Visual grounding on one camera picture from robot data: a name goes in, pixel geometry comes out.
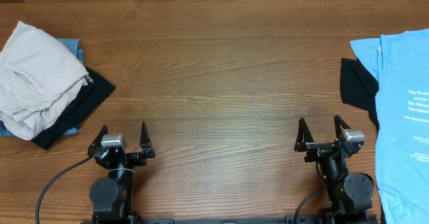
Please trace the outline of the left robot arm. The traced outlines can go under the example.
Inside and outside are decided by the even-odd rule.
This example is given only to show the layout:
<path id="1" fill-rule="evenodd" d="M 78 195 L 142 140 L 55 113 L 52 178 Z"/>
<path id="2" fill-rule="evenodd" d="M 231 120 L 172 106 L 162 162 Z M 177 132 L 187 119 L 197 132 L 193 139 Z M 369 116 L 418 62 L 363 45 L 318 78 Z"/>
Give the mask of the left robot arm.
<path id="1" fill-rule="evenodd" d="M 122 134 L 109 134 L 104 125 L 88 147 L 88 156 L 108 170 L 105 177 L 94 181 L 89 197 L 93 204 L 93 223 L 142 223 L 132 210 L 134 168 L 145 166 L 155 158 L 156 151 L 149 138 L 147 125 L 142 123 L 139 146 L 141 151 L 127 153 Z"/>

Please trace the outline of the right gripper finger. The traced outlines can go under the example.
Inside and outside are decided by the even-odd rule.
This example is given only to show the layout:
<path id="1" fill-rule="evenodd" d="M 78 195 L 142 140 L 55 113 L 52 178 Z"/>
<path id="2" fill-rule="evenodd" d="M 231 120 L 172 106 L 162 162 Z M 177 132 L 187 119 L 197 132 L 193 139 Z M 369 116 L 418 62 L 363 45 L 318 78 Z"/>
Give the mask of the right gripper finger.
<path id="1" fill-rule="evenodd" d="M 314 139 L 303 117 L 299 119 L 296 145 L 314 144 Z"/>
<path id="2" fill-rule="evenodd" d="M 335 126 L 335 133 L 336 138 L 339 139 L 341 133 L 345 129 L 350 129 L 351 127 L 343 120 L 343 118 L 340 115 L 334 116 L 334 126 Z"/>

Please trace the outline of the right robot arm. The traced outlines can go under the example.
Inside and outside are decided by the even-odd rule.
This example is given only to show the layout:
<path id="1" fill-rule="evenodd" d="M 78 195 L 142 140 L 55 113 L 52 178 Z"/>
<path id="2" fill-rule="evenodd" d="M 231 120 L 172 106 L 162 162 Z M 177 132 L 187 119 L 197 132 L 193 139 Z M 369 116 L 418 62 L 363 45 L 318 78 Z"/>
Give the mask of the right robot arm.
<path id="1" fill-rule="evenodd" d="M 338 115 L 334 116 L 336 138 L 333 142 L 318 144 L 314 141 L 305 119 L 298 122 L 298 135 L 294 150 L 304 152 L 305 162 L 314 162 L 316 172 L 324 186 L 304 199 L 296 209 L 294 220 L 303 204 L 322 191 L 328 194 L 330 206 L 319 210 L 319 223 L 370 223 L 376 216 L 369 216 L 372 207 L 374 180 L 368 174 L 350 173 L 346 159 L 357 154 L 365 143 L 360 129 L 352 129 Z"/>

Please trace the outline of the light blue printed t-shirt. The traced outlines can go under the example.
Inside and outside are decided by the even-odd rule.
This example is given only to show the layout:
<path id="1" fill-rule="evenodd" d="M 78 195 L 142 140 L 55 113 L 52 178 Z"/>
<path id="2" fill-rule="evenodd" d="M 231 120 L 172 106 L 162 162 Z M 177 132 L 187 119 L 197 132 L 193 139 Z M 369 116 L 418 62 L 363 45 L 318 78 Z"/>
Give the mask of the light blue printed t-shirt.
<path id="1" fill-rule="evenodd" d="M 428 222 L 428 30 L 351 41 L 379 90 L 375 175 L 386 223 Z"/>

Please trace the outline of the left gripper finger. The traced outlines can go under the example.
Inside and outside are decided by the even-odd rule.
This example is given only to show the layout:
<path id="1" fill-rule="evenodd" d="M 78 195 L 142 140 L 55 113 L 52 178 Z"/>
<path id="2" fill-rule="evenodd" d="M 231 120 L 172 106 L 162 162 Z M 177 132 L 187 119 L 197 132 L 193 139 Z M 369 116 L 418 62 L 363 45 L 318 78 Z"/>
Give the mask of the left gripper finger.
<path id="1" fill-rule="evenodd" d="M 139 146 L 142 149 L 151 149 L 153 147 L 147 131 L 147 125 L 144 121 L 142 122 L 142 125 L 141 125 L 141 135 L 140 135 Z"/>
<path id="2" fill-rule="evenodd" d="M 102 126 L 100 132 L 96 136 L 96 138 L 93 140 L 93 142 L 90 144 L 91 148 L 95 148 L 96 146 L 99 146 L 101 144 L 102 138 L 104 135 L 108 134 L 108 127 L 107 125 Z"/>

